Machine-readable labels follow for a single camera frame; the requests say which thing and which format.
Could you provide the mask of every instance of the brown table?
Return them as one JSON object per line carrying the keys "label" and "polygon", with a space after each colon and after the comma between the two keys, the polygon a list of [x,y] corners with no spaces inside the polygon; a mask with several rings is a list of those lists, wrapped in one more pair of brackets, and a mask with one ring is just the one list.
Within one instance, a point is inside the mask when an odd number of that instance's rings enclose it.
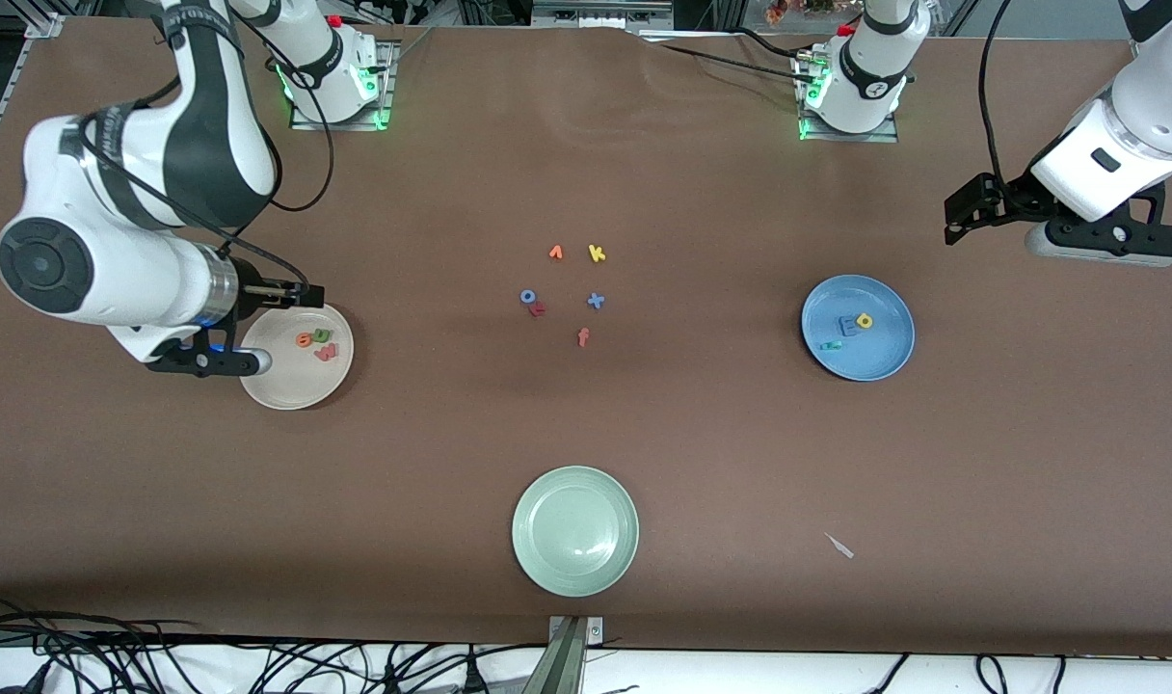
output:
{"label": "brown table", "polygon": [[[164,83],[154,35],[71,19],[35,45],[0,227],[30,124]],[[325,202],[247,232],[361,340],[326,404],[151,374],[0,283],[0,593],[270,635],[533,641],[574,612],[627,646],[1172,654],[1172,268],[1036,258],[1013,227],[942,245],[941,200],[988,166],[980,46],[926,42],[902,141],[858,145],[798,141],[778,79],[618,30],[437,30],[391,130],[335,136]],[[281,127],[247,47],[281,197],[306,198],[325,144]],[[1010,176],[1127,57],[996,46]],[[800,342],[838,273],[912,307],[888,381]],[[629,573],[584,600],[510,545],[519,494],[567,464],[615,475],[642,519]]]}

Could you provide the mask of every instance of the white floor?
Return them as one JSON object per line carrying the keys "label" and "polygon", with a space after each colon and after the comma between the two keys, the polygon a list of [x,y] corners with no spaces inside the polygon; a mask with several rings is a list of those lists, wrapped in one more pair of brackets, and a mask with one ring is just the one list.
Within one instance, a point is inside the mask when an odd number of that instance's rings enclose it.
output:
{"label": "white floor", "polygon": [[[327,655],[339,649],[327,646],[318,653]],[[403,646],[402,655],[413,653],[414,646]],[[435,664],[445,655],[465,652],[462,646],[445,646],[431,651],[420,660],[420,667]],[[247,693],[265,665],[265,651],[241,651],[226,646],[180,646],[173,648],[176,658],[190,680],[203,694]],[[379,675],[383,672],[388,646],[367,646],[366,655],[348,653],[342,664],[356,672]],[[486,680],[498,682],[516,680],[533,671],[540,649],[519,649],[497,653],[479,660],[481,673]],[[155,655],[159,675],[168,694],[191,694],[166,659]],[[741,653],[691,651],[592,651],[586,664],[582,694],[607,694],[627,688],[634,694],[865,694],[877,688],[898,655],[836,654],[836,653]],[[0,647],[0,688],[23,685],[46,659],[28,648]],[[1010,694],[1049,694],[1056,672],[1056,659],[1003,658]],[[107,686],[105,669],[84,660],[84,673],[98,685]],[[312,667],[299,664],[282,671],[265,686],[268,693],[282,692],[286,686]],[[68,673],[52,669],[46,694],[74,694],[74,682]],[[438,686],[462,685],[464,667],[450,671],[440,680],[429,682],[423,693],[431,694]],[[996,678],[990,676],[996,686]],[[406,682],[413,686],[415,682]],[[353,694],[364,681],[347,675],[319,676],[300,685],[300,694]],[[1061,694],[1081,693],[1172,694],[1172,660],[1137,659],[1070,659],[1061,685]],[[912,655],[894,678],[887,694],[975,693],[986,694],[975,676],[970,655]]]}

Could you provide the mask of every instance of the white paper scrap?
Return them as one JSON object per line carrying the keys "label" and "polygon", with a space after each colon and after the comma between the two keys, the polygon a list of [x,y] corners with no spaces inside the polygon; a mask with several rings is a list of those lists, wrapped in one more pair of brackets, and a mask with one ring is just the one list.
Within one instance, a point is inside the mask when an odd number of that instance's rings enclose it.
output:
{"label": "white paper scrap", "polygon": [[829,532],[823,532],[822,535],[827,536],[830,542],[832,542],[833,544],[833,549],[838,550],[838,553],[847,558],[856,557],[856,553],[852,552],[852,550],[847,550],[847,545],[843,544],[843,542],[838,542],[837,539],[834,539]]}

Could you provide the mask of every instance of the plate rim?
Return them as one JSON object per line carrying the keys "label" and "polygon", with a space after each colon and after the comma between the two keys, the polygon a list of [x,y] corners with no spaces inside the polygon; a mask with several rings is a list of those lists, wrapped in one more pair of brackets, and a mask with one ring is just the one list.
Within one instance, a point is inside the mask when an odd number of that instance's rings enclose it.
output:
{"label": "plate rim", "polygon": [[[838,372],[837,368],[833,368],[833,366],[830,366],[824,359],[822,359],[818,352],[813,348],[813,345],[810,342],[810,329],[808,329],[810,328],[810,325],[808,325],[808,311],[810,311],[811,299],[813,299],[813,295],[818,293],[818,291],[823,288],[824,285],[827,285],[827,283],[832,283],[836,280],[846,280],[846,279],[860,279],[864,281],[872,281],[873,285],[881,286],[881,288],[890,291],[890,293],[894,295],[895,299],[898,299],[899,305],[902,305],[904,312],[907,313],[907,325],[908,328],[911,328],[912,333],[912,341],[911,343],[908,343],[907,353],[906,355],[904,355],[902,360],[899,361],[898,366],[895,366],[894,368],[890,369],[886,373],[883,373],[881,375],[854,376]],[[886,285],[885,281],[881,281],[873,277],[868,277],[867,274],[857,274],[857,273],[837,274],[827,277],[824,280],[817,283],[813,286],[813,290],[810,290],[810,293],[805,295],[805,302],[800,305],[800,339],[805,341],[806,349],[810,351],[810,355],[813,355],[813,359],[817,361],[817,363],[822,365],[822,367],[825,370],[832,373],[833,375],[846,379],[846,381],[854,381],[854,382],[881,381],[883,379],[891,377],[892,375],[898,374],[899,370],[902,370],[904,367],[907,366],[908,361],[912,360],[912,352],[915,351],[915,319],[912,317],[912,307],[907,305],[906,300],[904,300],[904,295],[899,294],[898,291],[894,291],[894,288],[892,288],[891,285]]]}
{"label": "plate rim", "polygon": [[[333,307],[329,304],[325,304],[320,308],[316,308],[316,307],[313,307],[313,306],[295,306],[294,308],[297,311],[304,311],[304,312],[327,312],[327,313],[329,313],[329,315],[331,315],[332,319],[335,319],[336,321],[339,321],[340,324],[342,324],[345,326],[345,328],[347,328],[347,335],[350,339],[350,356],[347,360],[347,365],[345,365],[345,369],[342,370],[342,375],[340,375],[339,381],[336,381],[334,383],[334,387],[331,388],[329,390],[327,390],[325,393],[325,395],[321,395],[320,399],[314,399],[311,403],[305,403],[305,404],[272,404],[272,403],[265,403],[264,400],[259,399],[257,396],[257,394],[252,392],[252,387],[247,386],[247,379],[250,379],[251,376],[246,376],[246,375],[239,376],[239,383],[243,386],[243,390],[247,392],[247,396],[250,396],[250,399],[255,400],[257,403],[264,404],[265,408],[278,409],[279,411],[282,411],[282,413],[292,413],[292,411],[295,411],[297,409],[312,408],[313,404],[321,403],[321,401],[323,401],[325,399],[327,399],[329,395],[334,395],[334,393],[336,393],[336,390],[339,390],[339,387],[342,386],[342,382],[345,381],[345,379],[347,379],[347,375],[350,373],[352,366],[354,366],[354,331],[350,328],[350,321],[348,321],[347,318],[345,315],[342,315],[342,312],[336,311],[336,308]],[[239,348],[246,348],[246,347],[244,347],[244,342],[247,341],[247,335],[252,334],[252,329],[255,328],[257,325],[259,325],[260,321],[268,320],[268,317],[273,315],[275,312],[289,312],[289,311],[291,311],[291,308],[270,308],[270,311],[266,311],[265,313],[261,313],[261,315],[259,318],[257,318],[255,321],[252,321],[252,325],[247,326],[247,332],[243,334],[241,339],[239,339]]]}
{"label": "plate rim", "polygon": [[[524,559],[524,553],[522,553],[520,550],[518,550],[518,537],[519,537],[518,531],[520,524],[523,524],[519,523],[518,511],[522,509],[522,505],[529,499],[530,491],[534,489],[540,482],[543,482],[543,479],[551,477],[552,475],[564,475],[565,471],[567,470],[585,471],[585,474],[593,475],[595,479],[600,479],[600,482],[612,483],[613,485],[615,485],[616,489],[620,489],[622,499],[627,502],[627,506],[632,511],[633,549],[629,550],[628,556],[625,558],[621,565],[618,566],[615,576],[611,580],[608,580],[605,585],[602,585],[602,587],[599,587],[597,590],[590,590],[590,592],[565,592],[565,590],[553,588],[550,587],[550,585],[545,585],[544,581],[540,581],[539,579],[534,578],[534,576],[530,574],[527,562]],[[512,522],[510,523],[510,540],[512,545],[512,553],[517,558],[518,565],[522,566],[522,572],[524,572],[525,577],[527,577],[530,581],[533,581],[533,584],[538,585],[539,588],[544,588],[546,590],[547,593],[552,593],[552,596],[559,596],[561,598],[587,598],[590,596],[598,596],[598,593],[605,592],[605,590],[613,587],[613,585],[616,585],[618,581],[625,578],[626,572],[629,571],[629,566],[633,566],[633,559],[638,556],[638,546],[640,542],[642,542],[642,519],[638,516],[638,505],[634,504],[633,496],[631,496],[629,490],[626,489],[624,484],[621,484],[620,479],[612,477],[612,475],[606,474],[604,470],[594,469],[594,467],[590,465],[561,465],[559,467],[559,469],[546,470],[545,474],[539,475],[539,477],[533,479],[533,482],[530,482],[530,484],[525,487],[524,491],[522,491],[522,496],[518,497],[517,504],[512,506]]]}

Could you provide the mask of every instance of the light green plate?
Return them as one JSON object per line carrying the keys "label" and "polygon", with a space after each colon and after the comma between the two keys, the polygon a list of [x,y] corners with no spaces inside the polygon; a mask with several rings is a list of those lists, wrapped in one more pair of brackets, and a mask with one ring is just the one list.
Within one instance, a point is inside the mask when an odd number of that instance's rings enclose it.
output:
{"label": "light green plate", "polygon": [[572,465],[534,479],[512,515],[512,552],[530,580],[567,598],[621,580],[638,552],[638,510],[620,482]]}

